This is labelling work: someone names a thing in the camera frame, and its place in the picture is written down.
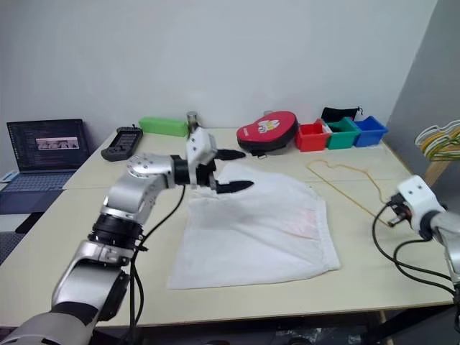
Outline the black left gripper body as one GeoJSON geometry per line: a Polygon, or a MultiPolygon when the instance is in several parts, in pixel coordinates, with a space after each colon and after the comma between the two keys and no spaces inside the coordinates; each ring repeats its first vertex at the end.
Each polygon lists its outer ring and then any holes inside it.
{"type": "Polygon", "coordinates": [[[212,160],[208,164],[199,164],[196,169],[197,185],[200,187],[208,187],[211,190],[216,190],[218,182],[214,177],[216,171],[215,161],[212,160]]]}

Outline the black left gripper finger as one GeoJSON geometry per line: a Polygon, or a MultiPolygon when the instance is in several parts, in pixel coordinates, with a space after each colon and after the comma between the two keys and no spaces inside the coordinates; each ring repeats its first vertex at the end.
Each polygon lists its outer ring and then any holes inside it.
{"type": "Polygon", "coordinates": [[[251,180],[236,180],[224,184],[217,183],[215,191],[217,194],[237,193],[253,185],[254,183],[251,180]]]}
{"type": "Polygon", "coordinates": [[[245,157],[246,154],[244,152],[235,149],[218,149],[216,153],[216,159],[220,161],[232,161],[245,157]]]}

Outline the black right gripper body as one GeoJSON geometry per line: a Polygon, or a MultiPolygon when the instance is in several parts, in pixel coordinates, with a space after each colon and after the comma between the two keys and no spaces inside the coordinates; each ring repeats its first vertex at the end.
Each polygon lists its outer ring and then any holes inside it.
{"type": "Polygon", "coordinates": [[[411,220],[412,211],[401,193],[390,197],[390,208],[399,220],[411,220]]]}

